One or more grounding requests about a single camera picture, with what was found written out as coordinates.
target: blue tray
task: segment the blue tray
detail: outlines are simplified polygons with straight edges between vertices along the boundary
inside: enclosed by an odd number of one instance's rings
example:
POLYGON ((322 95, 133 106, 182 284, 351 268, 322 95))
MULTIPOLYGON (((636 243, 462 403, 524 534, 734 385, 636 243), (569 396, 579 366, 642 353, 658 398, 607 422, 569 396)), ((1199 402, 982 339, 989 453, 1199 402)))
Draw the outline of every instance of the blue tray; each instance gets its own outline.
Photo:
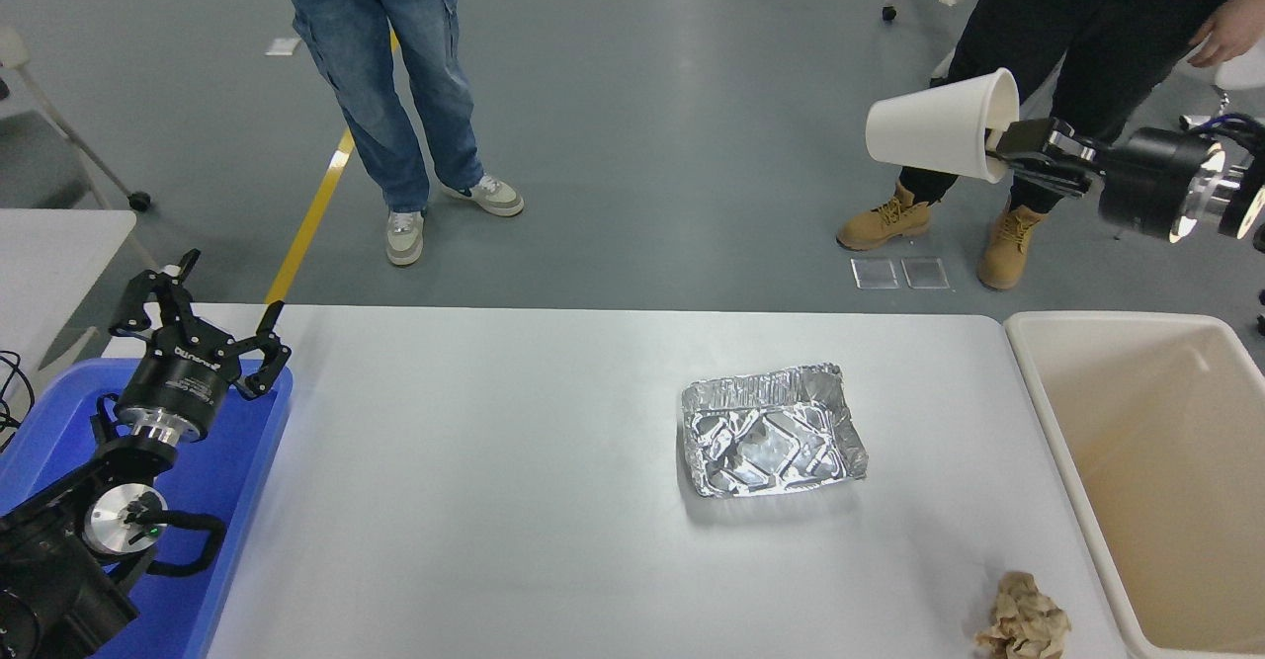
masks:
MULTIPOLYGON (((243 360, 243 374, 258 366, 258 360, 243 360)), ((53 381, 0 455, 0 515, 91 459, 96 441, 89 417, 96 412, 96 400, 106 392, 121 392, 135 367, 134 359, 85 360, 53 381)), ((202 441, 180 445, 176 465, 154 486, 172 508, 219 516, 228 525, 224 546, 215 564, 194 577, 143 577, 129 594, 140 617, 95 656, 206 655, 286 428, 292 386, 286 369, 271 392, 258 400, 247 402, 230 391, 211 434, 202 441)), ((197 557, 204 539, 205 534, 171 529, 158 541, 158 559, 187 563, 197 557)))

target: black pants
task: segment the black pants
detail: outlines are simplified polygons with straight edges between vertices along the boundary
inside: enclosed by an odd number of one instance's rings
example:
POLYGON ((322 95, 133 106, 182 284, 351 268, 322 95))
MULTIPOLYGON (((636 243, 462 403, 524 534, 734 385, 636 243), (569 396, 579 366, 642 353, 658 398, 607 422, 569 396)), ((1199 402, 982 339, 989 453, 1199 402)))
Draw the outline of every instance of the black pants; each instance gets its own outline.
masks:
MULTIPOLYGON (((944 83, 1011 70, 1027 100, 1063 57, 1050 115, 1112 142, 1188 42, 1225 0, 979 0, 944 83)), ((901 169, 918 202, 944 197, 958 176, 901 169)), ((1011 207, 1049 212, 1060 196, 1015 177, 1011 207)))

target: person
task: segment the person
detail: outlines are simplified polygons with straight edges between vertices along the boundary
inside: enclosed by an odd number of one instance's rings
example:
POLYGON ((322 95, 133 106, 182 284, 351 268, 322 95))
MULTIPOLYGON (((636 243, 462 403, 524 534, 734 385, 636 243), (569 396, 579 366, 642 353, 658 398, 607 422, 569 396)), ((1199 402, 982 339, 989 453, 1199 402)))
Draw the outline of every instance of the person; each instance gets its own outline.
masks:
MULTIPOLYGON (((1026 100, 1063 59, 1050 115, 1082 135, 1112 142, 1151 89, 1189 52, 1194 51, 1190 65, 1216 66, 1247 52, 1262 33, 1265 0, 979 0, 942 82, 989 75, 1003 66, 1026 100)), ((892 199, 849 219, 836 242, 870 250, 892 237, 927 231, 931 205, 955 178, 931 169, 901 169, 892 199)), ((977 267, 984 286, 1003 291, 1018 283, 1032 231, 1059 199, 1015 177, 977 267)))
POLYGON ((445 195, 500 218, 522 210, 522 196, 488 176, 471 114, 474 101, 457 61, 457 0, 290 0, 295 32, 343 109, 369 177, 387 205, 390 262, 421 257, 430 182, 417 135, 395 91, 393 30, 421 115, 435 176, 445 195))

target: pant leg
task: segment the pant leg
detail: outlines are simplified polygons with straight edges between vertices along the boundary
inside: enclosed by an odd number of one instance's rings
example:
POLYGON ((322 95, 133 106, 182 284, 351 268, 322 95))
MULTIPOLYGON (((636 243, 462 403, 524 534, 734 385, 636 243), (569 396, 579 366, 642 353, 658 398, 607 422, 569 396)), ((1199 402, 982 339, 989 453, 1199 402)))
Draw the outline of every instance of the pant leg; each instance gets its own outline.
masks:
POLYGON ((378 0, 290 0, 295 32, 338 97, 369 177, 393 212, 426 209, 421 147, 392 77, 391 32, 378 0))
MULTIPOLYGON (((1058 66, 1101 0, 979 0, 958 40, 944 83, 1011 70, 1026 101, 1058 66)), ((903 168, 901 185, 917 202, 935 202, 956 182, 953 173, 903 168)))
POLYGON ((440 182, 467 190, 483 177, 471 114, 474 100, 457 61, 457 0, 382 0, 440 182))
MULTIPOLYGON (((1133 110, 1185 56, 1189 38, 1225 0, 1107 0, 1080 29, 1050 115, 1080 135, 1114 142, 1133 110)), ((1061 196, 1016 177, 1011 205, 1049 212, 1061 196)))

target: work boot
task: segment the work boot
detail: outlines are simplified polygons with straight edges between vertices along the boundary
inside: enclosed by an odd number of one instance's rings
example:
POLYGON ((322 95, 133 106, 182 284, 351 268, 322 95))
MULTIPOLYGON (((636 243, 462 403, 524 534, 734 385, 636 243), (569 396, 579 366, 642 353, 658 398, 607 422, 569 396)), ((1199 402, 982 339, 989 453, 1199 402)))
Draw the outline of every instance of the work boot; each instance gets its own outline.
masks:
POLYGON ((835 240, 849 249, 868 250, 887 244, 892 237, 918 237, 931 228, 931 205, 913 204, 913 194, 896 183, 896 195, 885 204, 849 219, 835 240))
POLYGON ((980 283, 998 291, 1015 288, 1027 263, 1032 228, 1044 223, 1047 216, 1036 214, 1025 205, 1012 210, 1007 202, 1006 210, 993 223, 988 249, 984 249, 979 267, 975 268, 980 283))

